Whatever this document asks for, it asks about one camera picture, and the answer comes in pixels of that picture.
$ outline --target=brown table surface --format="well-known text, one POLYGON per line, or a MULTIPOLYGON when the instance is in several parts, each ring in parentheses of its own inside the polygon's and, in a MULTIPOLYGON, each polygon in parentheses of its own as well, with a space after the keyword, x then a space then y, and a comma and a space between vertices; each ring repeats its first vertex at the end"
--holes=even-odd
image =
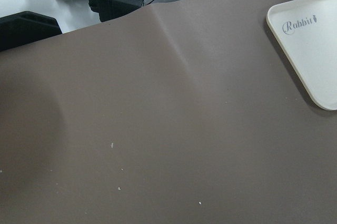
POLYGON ((265 21, 286 1, 154 4, 1 53, 0 223, 337 223, 337 113, 265 21))

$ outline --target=white background surface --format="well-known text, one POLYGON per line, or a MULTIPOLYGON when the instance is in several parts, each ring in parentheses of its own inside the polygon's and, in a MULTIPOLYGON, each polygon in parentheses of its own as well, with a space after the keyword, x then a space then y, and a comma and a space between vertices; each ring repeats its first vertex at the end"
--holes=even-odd
MULTIPOLYGON (((156 0, 154 3, 171 1, 176 0, 156 0)), ((22 11, 54 17, 63 33, 100 23, 98 13, 90 10, 88 0, 0 0, 0 17, 22 11)))

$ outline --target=rectangular white plate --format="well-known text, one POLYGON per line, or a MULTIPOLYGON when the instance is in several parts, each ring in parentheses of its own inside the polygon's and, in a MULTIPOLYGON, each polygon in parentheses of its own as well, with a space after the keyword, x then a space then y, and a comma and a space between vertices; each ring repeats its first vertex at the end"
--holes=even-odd
POLYGON ((311 99, 337 110, 337 0, 278 4, 266 20, 311 99))

